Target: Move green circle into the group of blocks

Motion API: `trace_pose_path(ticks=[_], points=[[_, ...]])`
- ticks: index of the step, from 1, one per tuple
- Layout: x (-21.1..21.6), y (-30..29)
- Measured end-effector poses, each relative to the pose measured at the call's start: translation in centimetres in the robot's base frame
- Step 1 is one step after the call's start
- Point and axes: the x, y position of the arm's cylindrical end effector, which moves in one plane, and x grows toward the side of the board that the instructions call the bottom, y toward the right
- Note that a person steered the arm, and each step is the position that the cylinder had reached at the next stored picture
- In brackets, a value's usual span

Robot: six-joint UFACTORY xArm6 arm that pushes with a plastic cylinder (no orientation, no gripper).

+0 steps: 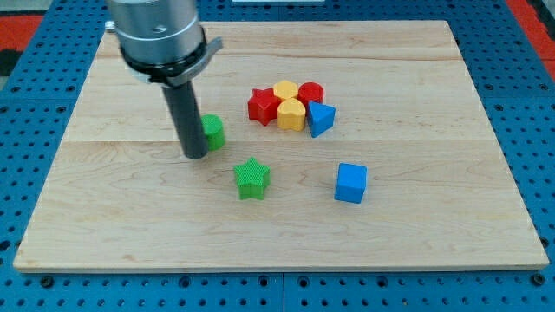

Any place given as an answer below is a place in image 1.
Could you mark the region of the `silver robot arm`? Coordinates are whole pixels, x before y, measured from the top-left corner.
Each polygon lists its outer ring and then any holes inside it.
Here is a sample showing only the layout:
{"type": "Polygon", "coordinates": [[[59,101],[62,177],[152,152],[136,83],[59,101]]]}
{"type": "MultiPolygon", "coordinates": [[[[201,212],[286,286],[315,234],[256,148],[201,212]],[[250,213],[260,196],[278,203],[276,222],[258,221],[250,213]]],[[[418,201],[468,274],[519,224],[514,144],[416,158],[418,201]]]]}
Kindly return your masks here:
{"type": "Polygon", "coordinates": [[[161,85],[181,149],[189,159],[208,153],[193,78],[223,48],[206,40],[194,0],[107,0],[125,63],[161,85]]]}

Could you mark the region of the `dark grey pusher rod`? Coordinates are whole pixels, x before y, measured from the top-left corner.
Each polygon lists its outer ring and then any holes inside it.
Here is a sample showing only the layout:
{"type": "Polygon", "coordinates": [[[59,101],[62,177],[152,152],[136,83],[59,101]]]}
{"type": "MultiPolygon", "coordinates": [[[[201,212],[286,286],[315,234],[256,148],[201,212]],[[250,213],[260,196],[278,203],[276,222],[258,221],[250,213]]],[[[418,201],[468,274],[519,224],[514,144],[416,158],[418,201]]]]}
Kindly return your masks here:
{"type": "Polygon", "coordinates": [[[203,158],[208,144],[192,83],[162,90],[184,155],[189,159],[203,158]]]}

